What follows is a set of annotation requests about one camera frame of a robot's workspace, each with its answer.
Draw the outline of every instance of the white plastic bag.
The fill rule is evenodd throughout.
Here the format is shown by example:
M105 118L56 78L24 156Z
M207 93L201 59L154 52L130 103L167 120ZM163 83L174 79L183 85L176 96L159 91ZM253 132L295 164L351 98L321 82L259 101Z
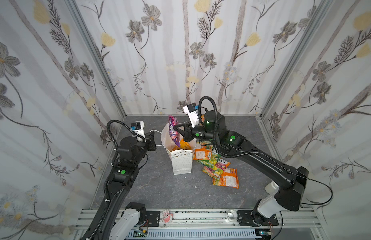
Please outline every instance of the white plastic bag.
M176 144L172 141L171 137L169 136L168 124L166 124L162 130L161 141L168 153L169 158L171 159L174 175L191 173L193 152L195 151L196 148L196 139L189 142L189 145L192 147L192 150L179 149L172 151Z

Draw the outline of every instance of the black cable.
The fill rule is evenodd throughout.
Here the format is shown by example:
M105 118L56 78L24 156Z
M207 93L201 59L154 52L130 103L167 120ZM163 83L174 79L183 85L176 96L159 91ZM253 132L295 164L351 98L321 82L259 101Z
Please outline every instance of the black cable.
M130 131L132 134L135 134L134 137L140 137L140 139L142 139L143 142L146 142L146 139L144 137L142 137L141 135L139 135L139 134L135 133L134 131L132 131L131 128L128 127L124 122L119 121L119 120L110 120L109 122L107 122L106 129L107 129L108 136L111 138L113 144L115 145L115 148L118 148L119 145L116 142L115 138L113 137L113 134L112 134L111 129L110 129L110 125L113 122L117 122L117 123L123 125L123 127L125 127L126 129L128 129L128 131Z
M139 167L139 170L140 170L142 167L144 167L144 165L147 163L147 161L148 161L148 155L146 154L146 156L147 156L147 160L146 160L146 162L145 162L141 167Z
M113 156L112 158L112 169L111 169L111 172L114 170L115 168L115 163L117 161L117 157L118 157L118 152L116 151L115 155ZM105 200L108 200L104 203L104 207L103 207L103 212L102 212L102 215L99 219L99 222L97 223L96 227L93 229L93 232L91 233L89 239L93 239L94 236L96 235L96 233L98 232L98 229L100 228L100 226L102 225L102 222L104 220L104 218L106 217L106 214L107 214L107 211L108 211L108 207L110 206L110 193L108 192L108 189L107 189L107 183L108 183L108 180L106 179L104 181L104 184L103 184L103 192L104 192L104 199Z
M281 211L279 212L280 213L280 216L281 216L281 228L280 228L280 231L278 232L278 234L276 234L272 240L274 240L281 232L281 230L283 229L283 214L281 213Z

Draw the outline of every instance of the orange snack bag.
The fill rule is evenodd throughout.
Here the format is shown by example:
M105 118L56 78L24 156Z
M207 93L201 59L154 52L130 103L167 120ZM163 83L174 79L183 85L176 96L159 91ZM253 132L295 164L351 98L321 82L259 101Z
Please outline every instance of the orange snack bag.
M211 160L211 156L212 156L211 150L200 148L200 149L195 149L195 153L193 154L193 159L209 161Z
M237 170L233 168L227 168L221 174L220 180L215 178L212 179L212 184L223 187L234 187L239 188L239 178L237 177Z

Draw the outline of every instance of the candy bag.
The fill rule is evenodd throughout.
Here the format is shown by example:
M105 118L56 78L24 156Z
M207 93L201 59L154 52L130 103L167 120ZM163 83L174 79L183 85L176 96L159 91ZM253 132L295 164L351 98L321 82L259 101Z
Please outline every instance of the candy bag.
M205 148L195 149L195 153L193 154L193 159L209 161L211 160L211 154L212 154L211 150L208 150Z
M171 137L172 141L176 144L176 146L180 147L180 134L174 129L174 126L177 124L178 120L174 116L168 115L169 136Z
M213 178L212 184L223 187L234 187L239 188L239 178L237 177L237 170L233 168L227 168L221 174L220 179Z
M204 166L202 171L207 173L208 175L213 177L214 180L217 180L217 181L220 180L220 177L223 174L223 170L215 166L213 168Z
M224 159L219 159L216 163L215 163L215 166L218 167L218 168L221 168L222 170L225 170L231 163L224 160Z

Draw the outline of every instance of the wall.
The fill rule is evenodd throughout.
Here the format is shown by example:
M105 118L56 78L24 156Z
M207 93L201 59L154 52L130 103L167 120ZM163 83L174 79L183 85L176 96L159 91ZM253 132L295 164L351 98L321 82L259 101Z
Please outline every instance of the wall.
M259 114L314 0L76 0L127 114Z
M63 1L0 1L0 238L73 238L120 119L95 66Z
M314 207L328 236L371 239L371 1L333 3L264 120L284 161L332 186Z

